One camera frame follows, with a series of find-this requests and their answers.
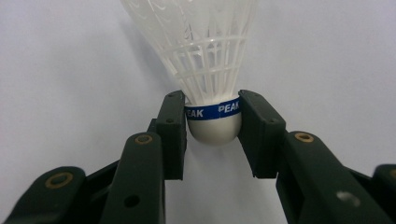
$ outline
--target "white shuttlecock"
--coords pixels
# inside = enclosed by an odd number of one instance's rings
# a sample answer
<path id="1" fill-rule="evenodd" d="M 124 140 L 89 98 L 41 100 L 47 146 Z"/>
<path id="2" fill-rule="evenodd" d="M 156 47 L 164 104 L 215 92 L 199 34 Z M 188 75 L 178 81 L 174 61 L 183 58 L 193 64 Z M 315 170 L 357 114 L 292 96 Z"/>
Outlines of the white shuttlecock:
<path id="1" fill-rule="evenodd" d="M 257 0 L 121 0 L 189 102 L 200 142 L 222 145 L 239 133 L 234 92 Z"/>

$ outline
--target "badminton shuttlecock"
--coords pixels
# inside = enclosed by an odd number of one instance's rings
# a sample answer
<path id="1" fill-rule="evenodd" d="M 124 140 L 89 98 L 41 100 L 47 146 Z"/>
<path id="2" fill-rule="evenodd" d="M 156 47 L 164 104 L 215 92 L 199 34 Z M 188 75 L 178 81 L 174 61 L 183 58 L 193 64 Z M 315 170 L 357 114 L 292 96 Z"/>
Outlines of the badminton shuttlecock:
<path id="1" fill-rule="evenodd" d="M 186 94 L 195 139 L 222 145 L 239 133 L 233 88 L 257 0 L 121 0 Z"/>

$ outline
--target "shuttlecock cork base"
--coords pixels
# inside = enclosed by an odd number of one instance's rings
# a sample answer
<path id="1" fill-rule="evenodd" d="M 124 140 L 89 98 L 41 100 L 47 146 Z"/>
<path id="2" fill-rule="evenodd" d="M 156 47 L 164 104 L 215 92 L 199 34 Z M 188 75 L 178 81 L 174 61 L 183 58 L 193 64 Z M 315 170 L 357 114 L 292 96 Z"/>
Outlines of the shuttlecock cork base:
<path id="1" fill-rule="evenodd" d="M 186 104 L 185 111 L 192 136 L 210 146 L 231 142 L 241 128 L 239 97 L 214 105 Z"/>

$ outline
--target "screw hole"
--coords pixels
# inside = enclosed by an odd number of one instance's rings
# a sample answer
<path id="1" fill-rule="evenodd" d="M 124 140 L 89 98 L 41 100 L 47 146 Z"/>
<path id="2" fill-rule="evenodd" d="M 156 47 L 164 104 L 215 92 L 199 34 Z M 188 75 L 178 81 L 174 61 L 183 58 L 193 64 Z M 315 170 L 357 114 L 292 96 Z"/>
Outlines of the screw hole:
<path id="1" fill-rule="evenodd" d="M 314 137 L 309 133 L 297 133 L 294 135 L 297 140 L 305 143 L 311 143 L 314 141 Z"/>
<path id="2" fill-rule="evenodd" d="M 139 197 L 136 195 L 131 195 L 124 200 L 125 207 L 132 208 L 140 203 Z"/>

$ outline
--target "screw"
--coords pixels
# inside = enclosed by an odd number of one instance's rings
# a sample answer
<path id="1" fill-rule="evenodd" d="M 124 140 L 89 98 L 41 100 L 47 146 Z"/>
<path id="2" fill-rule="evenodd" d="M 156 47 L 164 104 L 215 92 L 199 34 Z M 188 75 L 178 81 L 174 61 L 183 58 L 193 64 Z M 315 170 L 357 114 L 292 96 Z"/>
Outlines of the screw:
<path id="1" fill-rule="evenodd" d="M 55 175 L 52 175 L 46 181 L 47 189 L 59 189 L 61 187 L 66 186 L 73 180 L 73 175 L 69 172 L 61 172 Z"/>

